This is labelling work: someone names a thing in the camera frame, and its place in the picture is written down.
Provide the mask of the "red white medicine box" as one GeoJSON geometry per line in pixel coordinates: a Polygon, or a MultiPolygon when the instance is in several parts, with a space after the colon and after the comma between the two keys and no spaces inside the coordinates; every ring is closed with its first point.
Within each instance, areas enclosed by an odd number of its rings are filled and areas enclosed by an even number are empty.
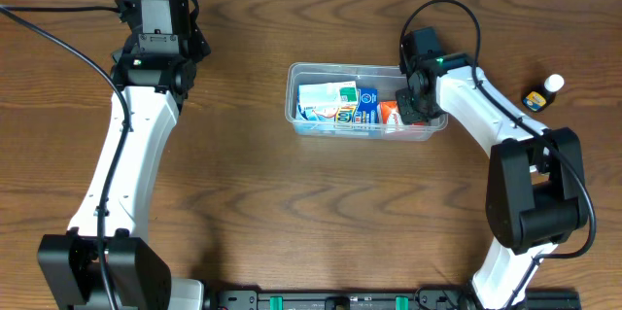
{"type": "Polygon", "coordinates": [[[382,130],[385,134],[398,133],[405,130],[409,130],[414,126],[423,126],[423,121],[414,122],[411,124],[405,124],[402,121],[402,117],[398,111],[397,102],[393,101],[381,101],[378,104],[379,120],[382,125],[382,130]]]}

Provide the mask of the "blue fever patch box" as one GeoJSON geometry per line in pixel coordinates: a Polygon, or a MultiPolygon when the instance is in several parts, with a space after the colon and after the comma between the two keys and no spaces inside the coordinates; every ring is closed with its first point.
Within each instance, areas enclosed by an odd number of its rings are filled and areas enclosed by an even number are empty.
{"type": "Polygon", "coordinates": [[[354,124],[378,122],[378,93],[375,88],[347,87],[338,92],[338,100],[319,103],[318,94],[309,95],[302,103],[298,98],[295,118],[301,121],[319,121],[354,124]]]}

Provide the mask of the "white blue medicine box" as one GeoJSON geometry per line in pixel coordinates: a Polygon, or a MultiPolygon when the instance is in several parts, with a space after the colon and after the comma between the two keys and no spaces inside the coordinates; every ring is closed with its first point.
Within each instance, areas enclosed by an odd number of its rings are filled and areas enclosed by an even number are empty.
{"type": "Polygon", "coordinates": [[[359,96],[354,81],[300,85],[298,87],[298,109],[304,114],[326,108],[357,106],[358,102],[359,96]]]}

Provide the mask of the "dark bottle white cap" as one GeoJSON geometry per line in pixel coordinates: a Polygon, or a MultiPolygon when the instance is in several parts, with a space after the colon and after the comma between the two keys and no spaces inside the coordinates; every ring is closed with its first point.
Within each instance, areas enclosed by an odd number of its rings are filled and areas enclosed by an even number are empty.
{"type": "Polygon", "coordinates": [[[563,76],[552,74],[543,83],[529,89],[522,97],[522,104],[529,111],[539,113],[554,102],[564,85],[563,76]]]}

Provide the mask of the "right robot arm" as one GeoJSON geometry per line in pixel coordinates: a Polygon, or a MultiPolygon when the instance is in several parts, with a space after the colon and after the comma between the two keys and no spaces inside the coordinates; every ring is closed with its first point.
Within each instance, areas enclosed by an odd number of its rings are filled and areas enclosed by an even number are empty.
{"type": "Polygon", "coordinates": [[[407,81],[397,93],[405,121],[448,114],[489,158],[485,212],[493,242],[470,280],[470,305],[530,308],[527,286],[541,263],[590,248],[556,251],[576,230],[595,225],[577,135],[520,112],[473,57],[446,53],[431,27],[400,38],[399,69],[407,81]]]}

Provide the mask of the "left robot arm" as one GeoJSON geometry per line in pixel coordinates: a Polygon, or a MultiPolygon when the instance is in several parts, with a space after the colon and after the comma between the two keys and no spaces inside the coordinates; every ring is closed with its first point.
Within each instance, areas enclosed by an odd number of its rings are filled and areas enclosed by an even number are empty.
{"type": "Polygon", "coordinates": [[[176,278],[148,244],[167,139],[210,47],[197,0],[117,0],[131,33],[113,52],[106,139],[86,196],[37,260],[60,309],[206,309],[202,282],[176,278]]]}

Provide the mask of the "clear plastic container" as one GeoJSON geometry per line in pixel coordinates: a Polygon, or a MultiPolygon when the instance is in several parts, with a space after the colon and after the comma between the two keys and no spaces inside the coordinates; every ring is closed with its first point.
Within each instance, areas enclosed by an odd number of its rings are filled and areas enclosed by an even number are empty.
{"type": "Polygon", "coordinates": [[[425,141],[434,132],[443,129],[448,122],[448,117],[441,115],[423,126],[414,126],[402,132],[385,134],[379,118],[376,124],[301,121],[295,118],[300,85],[349,81],[354,81],[358,88],[375,88],[379,103],[396,101],[396,91],[407,87],[406,77],[396,66],[297,62],[289,70],[285,102],[286,119],[293,125],[295,132],[300,135],[313,136],[425,141]]]}

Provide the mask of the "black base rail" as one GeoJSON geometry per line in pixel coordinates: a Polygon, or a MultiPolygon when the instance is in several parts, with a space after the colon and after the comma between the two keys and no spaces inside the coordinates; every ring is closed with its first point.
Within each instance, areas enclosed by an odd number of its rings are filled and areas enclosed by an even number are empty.
{"type": "Polygon", "coordinates": [[[206,301],[217,310],[466,310],[482,306],[468,291],[420,289],[415,293],[264,293],[222,291],[206,301]]]}

